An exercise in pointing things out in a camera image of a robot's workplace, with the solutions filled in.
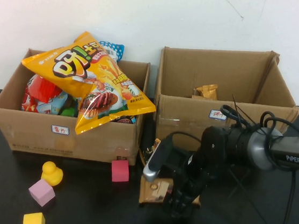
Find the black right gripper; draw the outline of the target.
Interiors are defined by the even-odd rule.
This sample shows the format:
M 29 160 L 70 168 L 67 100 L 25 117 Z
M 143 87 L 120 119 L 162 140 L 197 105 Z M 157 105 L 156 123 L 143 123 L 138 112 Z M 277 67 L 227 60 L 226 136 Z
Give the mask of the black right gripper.
M 188 151 L 165 147 L 160 158 L 162 166 L 171 170 L 173 178 L 172 191 L 165 195 L 163 209 L 168 215 L 189 217 L 194 200 L 205 190 L 209 181 L 213 152 L 198 149 L 189 155 Z

